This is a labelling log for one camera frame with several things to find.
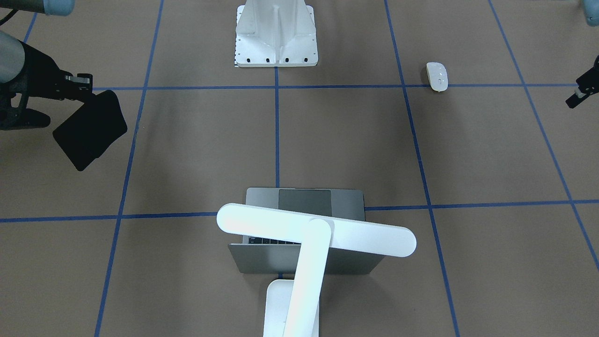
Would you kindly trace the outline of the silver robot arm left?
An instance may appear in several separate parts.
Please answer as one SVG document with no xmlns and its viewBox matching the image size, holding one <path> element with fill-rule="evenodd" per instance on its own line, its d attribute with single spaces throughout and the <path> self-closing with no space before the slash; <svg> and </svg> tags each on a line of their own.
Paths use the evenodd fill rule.
<svg viewBox="0 0 599 337">
<path fill-rule="evenodd" d="M 599 1 L 598 0 L 582 0 L 584 17 L 587 25 L 599 25 Z M 576 80 L 576 88 L 574 93 L 565 100 L 566 105 L 570 109 L 576 108 L 580 103 L 587 98 L 595 95 L 599 91 L 599 56 L 593 62 L 593 65 L 584 74 L 580 75 Z"/>
</svg>

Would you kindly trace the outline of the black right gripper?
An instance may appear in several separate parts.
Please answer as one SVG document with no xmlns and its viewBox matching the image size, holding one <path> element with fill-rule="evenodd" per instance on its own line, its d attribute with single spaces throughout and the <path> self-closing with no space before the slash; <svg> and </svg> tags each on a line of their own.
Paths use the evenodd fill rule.
<svg viewBox="0 0 599 337">
<path fill-rule="evenodd" d="M 93 75 L 59 70 L 57 73 L 32 74 L 22 70 L 19 73 L 20 102 L 27 103 L 31 97 L 52 100 L 71 100 L 82 103 L 94 97 Z"/>
</svg>

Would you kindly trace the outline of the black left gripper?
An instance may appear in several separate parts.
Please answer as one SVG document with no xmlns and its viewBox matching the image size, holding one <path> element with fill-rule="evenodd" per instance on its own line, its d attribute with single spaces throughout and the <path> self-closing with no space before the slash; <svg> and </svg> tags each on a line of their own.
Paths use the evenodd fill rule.
<svg viewBox="0 0 599 337">
<path fill-rule="evenodd" d="M 565 100 L 570 109 L 576 108 L 586 98 L 597 94 L 599 91 L 599 56 L 593 62 L 592 67 L 576 79 L 577 88 L 575 93 Z"/>
</svg>

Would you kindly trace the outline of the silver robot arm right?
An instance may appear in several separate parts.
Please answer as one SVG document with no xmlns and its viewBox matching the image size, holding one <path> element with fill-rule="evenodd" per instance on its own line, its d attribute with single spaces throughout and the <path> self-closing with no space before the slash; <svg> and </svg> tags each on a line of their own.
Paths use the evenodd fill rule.
<svg viewBox="0 0 599 337">
<path fill-rule="evenodd" d="M 28 109 L 30 97 L 87 102 L 93 94 L 91 74 L 73 75 L 24 41 L 1 33 L 1 118 L 3 131 L 45 128 L 51 117 Z"/>
</svg>

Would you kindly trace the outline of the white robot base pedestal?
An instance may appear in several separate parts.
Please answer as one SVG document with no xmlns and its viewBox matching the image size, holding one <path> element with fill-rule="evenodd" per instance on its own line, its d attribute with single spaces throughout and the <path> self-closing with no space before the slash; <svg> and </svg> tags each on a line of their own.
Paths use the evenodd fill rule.
<svg viewBox="0 0 599 337">
<path fill-rule="evenodd" d="M 319 63 L 314 9 L 303 0 L 247 0 L 237 7 L 237 67 L 313 67 Z"/>
</svg>

